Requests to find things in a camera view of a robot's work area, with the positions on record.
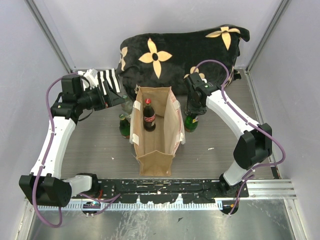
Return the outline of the coca-cola glass bottle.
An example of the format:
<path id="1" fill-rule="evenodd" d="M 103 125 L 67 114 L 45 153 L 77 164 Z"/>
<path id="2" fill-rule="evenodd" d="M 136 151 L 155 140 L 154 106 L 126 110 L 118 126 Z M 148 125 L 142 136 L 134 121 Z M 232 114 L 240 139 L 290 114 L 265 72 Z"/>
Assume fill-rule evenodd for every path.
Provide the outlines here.
<path id="1" fill-rule="evenodd" d="M 145 107 L 143 109 L 143 126 L 147 132 L 152 132 L 156 128 L 155 123 L 155 111 L 152 107 L 152 102 L 150 98 L 145 99 Z"/>

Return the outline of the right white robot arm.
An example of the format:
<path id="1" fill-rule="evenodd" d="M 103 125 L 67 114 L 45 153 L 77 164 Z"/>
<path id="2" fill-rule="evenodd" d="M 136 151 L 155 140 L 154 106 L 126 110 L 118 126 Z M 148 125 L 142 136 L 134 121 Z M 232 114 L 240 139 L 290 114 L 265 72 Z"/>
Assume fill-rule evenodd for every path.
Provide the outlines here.
<path id="1" fill-rule="evenodd" d="M 188 90 L 187 108 L 191 114 L 203 115 L 206 109 L 215 112 L 232 130 L 237 144 L 233 151 L 234 161 L 220 177 L 218 189 L 225 197 L 231 197 L 250 169 L 268 158 L 272 153 L 272 128 L 259 124 L 246 115 L 227 96 L 224 90 L 206 83 L 195 72 L 184 80 Z"/>

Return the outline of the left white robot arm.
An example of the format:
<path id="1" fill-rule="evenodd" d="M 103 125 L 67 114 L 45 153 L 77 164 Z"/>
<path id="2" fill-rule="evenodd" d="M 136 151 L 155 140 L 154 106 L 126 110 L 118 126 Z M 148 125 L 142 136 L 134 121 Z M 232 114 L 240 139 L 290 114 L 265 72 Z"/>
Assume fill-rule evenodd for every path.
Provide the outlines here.
<path id="1" fill-rule="evenodd" d="M 62 163 L 70 137 L 84 110 L 100 111 L 120 105 L 124 99 L 119 88 L 109 83 L 107 76 L 98 76 L 97 85 L 89 78 L 76 73 L 67 74 L 58 82 L 61 92 L 49 113 L 48 132 L 39 157 L 28 175 L 22 175 L 19 186 L 33 205 L 65 207 L 70 199 L 81 193 L 95 198 L 100 193 L 98 177 L 94 173 L 80 173 L 75 177 L 61 178 Z"/>

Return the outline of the brown jute canvas bag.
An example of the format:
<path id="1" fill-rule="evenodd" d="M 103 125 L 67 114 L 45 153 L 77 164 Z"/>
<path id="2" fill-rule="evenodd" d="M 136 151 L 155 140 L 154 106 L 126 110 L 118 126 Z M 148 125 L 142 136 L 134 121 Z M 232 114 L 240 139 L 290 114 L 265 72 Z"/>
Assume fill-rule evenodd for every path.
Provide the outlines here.
<path id="1" fill-rule="evenodd" d="M 144 127 L 146 99 L 150 99 L 155 112 L 153 131 L 147 131 Z M 181 105 L 172 89 L 140 87 L 130 119 L 130 143 L 134 146 L 139 163 L 139 174 L 148 177 L 170 176 L 176 151 L 185 142 Z"/>

